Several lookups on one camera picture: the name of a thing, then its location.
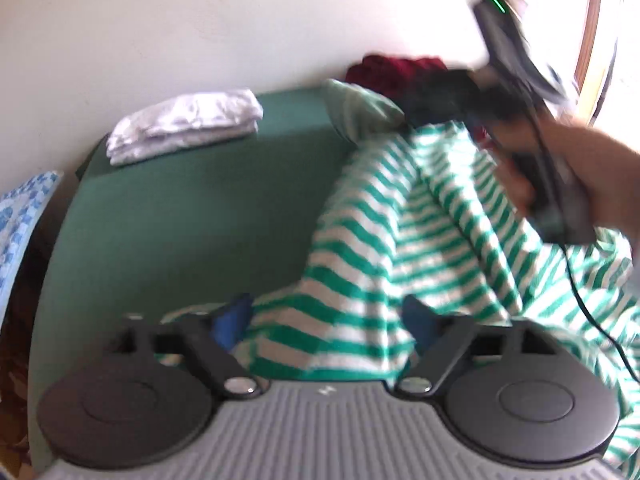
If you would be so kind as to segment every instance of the striped fabric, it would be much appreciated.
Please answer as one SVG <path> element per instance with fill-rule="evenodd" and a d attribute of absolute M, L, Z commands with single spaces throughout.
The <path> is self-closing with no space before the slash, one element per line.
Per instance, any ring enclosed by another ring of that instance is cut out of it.
<path fill-rule="evenodd" d="M 637 301 L 620 289 L 628 244 L 609 231 L 600 238 L 569 250 L 572 272 L 640 371 Z M 617 391 L 623 416 L 606 460 L 640 478 L 640 388 L 579 311 L 565 272 L 559 248 L 516 219 L 492 160 L 463 127 L 369 139 L 326 203 L 302 278 L 256 302 L 236 355 L 267 378 L 393 380 L 414 346 L 398 314 L 407 294 L 487 323 L 529 317 Z"/>

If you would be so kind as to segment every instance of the brown fabric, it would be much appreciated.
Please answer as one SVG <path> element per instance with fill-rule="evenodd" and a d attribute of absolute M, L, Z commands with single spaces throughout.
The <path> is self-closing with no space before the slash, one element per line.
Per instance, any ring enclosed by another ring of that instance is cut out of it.
<path fill-rule="evenodd" d="M 30 246 L 0 330 L 0 463 L 16 478 L 24 478 L 31 464 L 27 435 L 29 348 L 46 269 L 46 259 Z"/>

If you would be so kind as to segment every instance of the gray ribbed platform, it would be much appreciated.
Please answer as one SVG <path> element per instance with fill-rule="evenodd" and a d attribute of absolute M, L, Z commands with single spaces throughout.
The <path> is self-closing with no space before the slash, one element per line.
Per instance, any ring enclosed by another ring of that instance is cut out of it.
<path fill-rule="evenodd" d="M 96 472 L 58 461 L 43 480 L 610 480 L 598 460 L 556 471 L 491 462 L 451 436 L 435 410 L 381 383 L 274 383 L 228 402 L 208 430 L 171 458 Z"/>

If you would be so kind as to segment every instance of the bed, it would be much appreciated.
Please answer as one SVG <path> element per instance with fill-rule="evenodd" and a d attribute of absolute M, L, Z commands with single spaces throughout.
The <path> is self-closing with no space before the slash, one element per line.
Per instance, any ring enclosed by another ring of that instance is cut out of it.
<path fill-rule="evenodd" d="M 126 313 L 261 294 L 302 272 L 322 205 L 353 147 L 319 89 L 259 96 L 257 136 L 112 168 L 104 144 L 56 243 L 33 332 L 34 467 L 52 456 L 35 413 L 44 390 L 96 356 Z"/>

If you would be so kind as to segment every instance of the white wall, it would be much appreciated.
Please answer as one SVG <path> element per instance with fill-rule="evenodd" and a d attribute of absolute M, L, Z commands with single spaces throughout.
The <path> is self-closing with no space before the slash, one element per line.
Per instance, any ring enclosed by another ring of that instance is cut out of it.
<path fill-rule="evenodd" d="M 530 38 L 554 67 L 573 75 L 580 54 L 589 0 L 525 0 Z"/>
<path fill-rule="evenodd" d="M 72 172 L 145 105 L 308 86 L 372 50 L 484 56 L 466 0 L 0 0 L 0 191 Z"/>

